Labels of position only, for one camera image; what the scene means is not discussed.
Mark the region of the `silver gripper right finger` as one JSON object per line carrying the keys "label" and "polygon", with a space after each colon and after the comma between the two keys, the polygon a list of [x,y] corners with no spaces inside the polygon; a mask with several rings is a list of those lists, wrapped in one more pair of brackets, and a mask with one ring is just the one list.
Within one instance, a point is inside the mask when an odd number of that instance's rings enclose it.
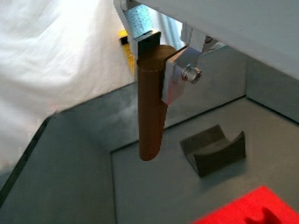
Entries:
{"label": "silver gripper right finger", "polygon": [[200,56],[217,44],[215,38],[187,24],[181,26],[181,42],[185,46],[165,61],[161,100],[167,105],[183,94],[185,83],[195,84],[199,81]]}

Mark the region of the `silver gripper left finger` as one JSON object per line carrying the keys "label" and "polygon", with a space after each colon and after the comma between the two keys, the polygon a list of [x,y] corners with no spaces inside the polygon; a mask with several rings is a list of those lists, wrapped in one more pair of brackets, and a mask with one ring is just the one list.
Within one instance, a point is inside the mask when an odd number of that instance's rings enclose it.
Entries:
{"label": "silver gripper left finger", "polygon": [[113,0],[116,13],[125,28],[133,75],[137,77],[139,56],[160,45],[161,33],[153,28],[148,7],[135,0]]}

